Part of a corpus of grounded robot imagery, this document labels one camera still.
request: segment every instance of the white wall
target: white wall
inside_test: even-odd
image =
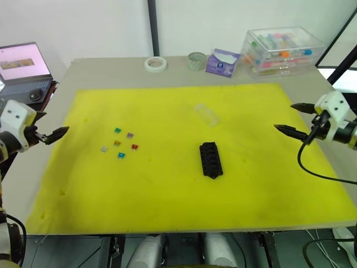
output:
[[[55,80],[72,59],[152,55],[146,0],[1,0],[0,46],[36,41]]]
[[[157,0],[160,54],[240,52],[255,28],[302,26],[329,44],[357,5],[356,0]]]
[[[320,66],[338,66],[348,53],[357,45],[357,16],[348,24],[330,51],[326,54]],[[357,61],[352,64],[357,68]]]

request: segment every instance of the laptop screen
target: laptop screen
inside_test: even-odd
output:
[[[7,80],[50,74],[35,43],[0,47],[0,75]]]

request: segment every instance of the yellow foam mat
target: yellow foam mat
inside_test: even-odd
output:
[[[218,125],[209,127],[195,113],[200,103],[221,119]],[[301,142],[273,127],[308,131],[290,104],[277,84],[81,90],[65,120],[70,129],[44,173],[28,231],[202,231],[356,220],[342,185],[301,170]],[[218,146],[224,172],[215,180],[202,174],[199,146],[209,141]],[[315,142],[302,161],[336,176]]]

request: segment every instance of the clear plastic storage box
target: clear plastic storage box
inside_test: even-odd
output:
[[[302,73],[314,65],[325,44],[302,27],[250,30],[241,60],[254,76]]]

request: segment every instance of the purple tissue box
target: purple tissue box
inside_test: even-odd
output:
[[[232,77],[240,54],[215,49],[209,56],[206,66],[208,73]]]

